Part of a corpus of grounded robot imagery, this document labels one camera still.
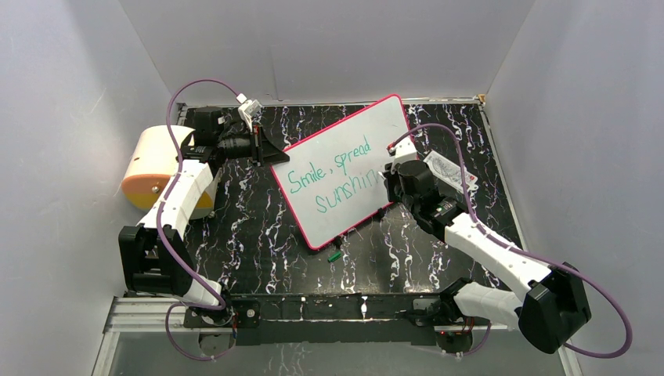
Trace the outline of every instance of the table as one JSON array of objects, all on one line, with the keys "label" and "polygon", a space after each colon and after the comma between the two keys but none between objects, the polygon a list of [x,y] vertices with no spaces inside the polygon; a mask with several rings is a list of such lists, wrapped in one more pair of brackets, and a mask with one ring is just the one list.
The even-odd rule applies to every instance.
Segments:
[{"label": "table", "polygon": [[[265,107],[258,122],[283,148],[363,107]],[[405,109],[411,126],[437,122],[456,132],[466,168],[478,177],[479,189],[473,195],[478,217],[520,245],[482,106],[414,103]],[[236,112],[222,110],[229,116]],[[415,143],[420,158],[435,150],[457,161],[453,141],[439,129],[416,134]],[[329,263],[336,246],[311,251],[269,168],[254,168],[247,160],[223,166],[215,217],[192,221],[185,240],[195,270],[223,282],[233,294],[424,293],[441,291],[459,277],[505,288],[477,262],[420,230],[398,205],[392,205],[380,222],[369,221],[348,231],[341,237],[343,256]]]}]

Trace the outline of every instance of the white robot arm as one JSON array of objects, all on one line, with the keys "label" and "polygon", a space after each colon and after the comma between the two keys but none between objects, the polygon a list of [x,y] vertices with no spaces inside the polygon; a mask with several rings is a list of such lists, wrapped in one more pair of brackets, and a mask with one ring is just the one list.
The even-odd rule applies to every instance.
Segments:
[{"label": "white robot arm", "polygon": [[545,353],[557,351],[590,320],[590,307],[579,278],[512,253],[488,239],[464,204],[439,193],[435,173],[427,163],[417,160],[410,139],[404,139],[393,150],[394,162],[383,172],[390,201],[404,204],[425,232],[471,256],[511,289],[502,291],[459,279],[441,293],[441,315],[450,321],[484,317],[518,328]]},{"label": "white robot arm", "polygon": [[226,134],[218,108],[194,110],[191,133],[180,146],[182,171],[174,172],[168,181],[167,187],[175,182],[168,199],[164,199],[168,191],[164,189],[136,226],[125,226],[120,232],[124,280],[129,290],[172,296],[199,305],[219,305],[218,299],[195,278],[199,277],[219,296],[226,293],[221,284],[195,273],[195,277],[192,276],[174,260],[164,246],[164,239],[158,236],[157,216],[159,206],[164,203],[161,213],[164,235],[177,256],[192,268],[191,257],[183,243],[185,228],[206,188],[217,183],[215,176],[222,165],[235,158],[250,158],[257,167],[289,161],[287,154],[269,142],[260,125],[251,123],[251,116],[261,108],[260,103],[241,94],[238,101],[241,101],[238,112],[244,131],[234,135]]}]

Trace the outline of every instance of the purple cable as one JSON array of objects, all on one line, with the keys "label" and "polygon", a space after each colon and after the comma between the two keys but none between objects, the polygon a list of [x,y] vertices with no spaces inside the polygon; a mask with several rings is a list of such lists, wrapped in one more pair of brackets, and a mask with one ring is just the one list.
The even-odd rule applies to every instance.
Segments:
[{"label": "purple cable", "polygon": [[[178,254],[175,252],[175,249],[171,245],[171,243],[168,242],[168,238],[164,234],[164,229],[162,228],[161,225],[161,215],[164,213],[164,206],[166,206],[166,200],[168,199],[168,196],[171,195],[171,192],[175,188],[175,184],[178,182],[180,179],[180,173],[182,172],[182,151],[180,150],[180,145],[178,144],[178,140],[175,138],[175,134],[173,133],[173,129],[171,128],[171,111],[173,110],[173,104],[175,104],[175,99],[180,95],[184,89],[190,87],[191,85],[197,84],[199,82],[215,82],[220,85],[224,85],[228,90],[233,92],[234,96],[238,96],[238,93],[233,90],[230,86],[228,86],[225,82],[216,80],[214,78],[201,78],[200,80],[196,81],[191,81],[188,84],[185,84],[183,87],[178,89],[175,94],[173,94],[173,97],[171,98],[171,101],[168,102],[168,109],[166,110],[166,129],[168,130],[168,134],[171,137],[171,141],[173,141],[173,145],[175,146],[175,150],[178,152],[178,171],[175,173],[175,177],[173,178],[173,181],[171,184],[168,184],[168,188],[166,189],[166,192],[164,192],[164,200],[159,204],[159,208],[157,209],[157,233],[159,233],[159,238],[161,238],[161,242],[164,244],[166,249],[168,250],[168,253],[171,254],[173,259],[180,265],[196,282],[198,282],[205,290],[207,290],[212,296],[214,296],[217,301],[219,301],[219,305],[205,305],[205,304],[197,304],[197,303],[187,303],[187,306],[192,306],[192,307],[198,307],[198,308],[205,308],[205,309],[213,309],[213,310],[224,310],[226,309],[226,301],[222,296],[215,291],[212,286],[210,286],[207,282],[205,282],[199,275],[198,273],[194,272],[193,269],[191,269]],[[209,360],[214,360],[216,358],[219,358],[220,356],[224,356],[230,349],[227,349],[226,351],[223,351],[219,353],[216,356],[210,356],[210,357],[201,357],[201,356],[194,356],[186,352],[183,348],[181,348],[177,343],[175,343],[175,339],[173,338],[173,335],[171,334],[171,329],[168,327],[168,320],[171,317],[171,311],[175,307],[180,307],[180,306],[185,306],[184,303],[178,302],[178,303],[173,303],[170,307],[168,307],[168,311],[166,311],[166,336],[168,337],[168,340],[173,344],[173,347],[175,347],[176,350],[178,350],[182,355],[186,356],[189,359],[192,360],[200,360],[200,361],[209,361]]]},{"label": "purple cable", "polygon": [[486,343],[486,340],[489,339],[489,333],[491,332],[491,323],[488,323],[486,325],[486,331],[484,332],[484,337],[482,337],[482,340],[479,342],[479,345],[475,347],[474,349],[468,350],[464,352],[464,356],[466,355],[473,355],[476,353],[479,349],[482,348],[482,346]]},{"label": "purple cable", "polygon": [[[395,142],[393,142],[389,147],[392,147],[399,143],[402,139],[405,139],[409,135],[420,131],[421,129],[424,128],[440,128],[443,131],[447,132],[450,136],[452,136],[452,140],[454,141],[454,146],[456,147],[456,154],[459,157],[459,166],[461,168],[461,176],[465,177],[466,176],[466,168],[464,167],[464,156],[461,154],[461,145],[459,144],[459,140],[457,139],[457,135],[452,132],[451,129],[447,128],[445,125],[440,125],[436,123],[428,123],[428,124],[422,124],[418,125],[417,127],[410,129],[408,132],[404,133],[402,136],[400,136]],[[497,237],[494,237],[493,234],[491,234],[487,229],[484,227],[484,224],[479,221],[477,218],[477,215],[475,214],[475,208],[473,208],[472,203],[471,203],[471,196],[468,194],[468,188],[465,184],[461,184],[461,186],[464,189],[464,200],[466,201],[466,205],[468,206],[468,213],[471,216],[471,219],[474,223],[478,225],[478,229],[480,230],[481,233],[485,234],[488,239],[493,241],[494,243],[498,244],[499,246],[506,248],[508,251],[514,252],[517,255],[521,255],[524,257],[527,257],[529,259],[534,259],[537,261],[545,262],[549,265],[555,266],[556,268],[559,268],[561,270],[564,270],[567,273],[572,274],[573,276],[580,278],[581,280],[586,281],[587,284],[592,286],[597,292],[599,292],[606,300],[613,306],[615,311],[618,313],[620,316],[620,319],[622,320],[622,324],[625,325],[625,342],[622,344],[622,347],[620,349],[614,351],[614,352],[591,352],[588,350],[584,349],[579,349],[578,347],[574,345],[570,345],[568,343],[565,343],[565,347],[568,349],[571,349],[572,351],[575,351],[579,354],[583,354],[585,356],[590,356],[593,358],[601,358],[601,359],[611,359],[611,358],[617,358],[618,356],[621,356],[622,354],[626,353],[627,350],[630,349],[632,345],[632,339],[633,339],[633,333],[632,333],[632,324],[630,323],[630,319],[627,317],[627,314],[625,313],[625,310],[618,304],[618,302],[611,296],[611,294],[608,293],[602,286],[600,286],[597,282],[594,280],[591,280],[589,277],[585,276],[584,274],[579,273],[578,271],[565,266],[561,264],[560,262],[555,262],[553,260],[549,260],[548,258],[545,258],[543,256],[538,256],[538,255],[533,255],[531,253],[528,253],[526,251],[523,251],[522,249],[517,248],[516,246],[510,246],[509,244],[505,244],[503,241],[498,239]],[[488,326],[486,328],[487,334],[489,333],[489,329],[491,327]],[[484,341],[486,340],[486,336],[484,339],[482,339],[482,342],[479,344],[478,347],[475,349],[471,350],[473,353],[477,351]]]}]

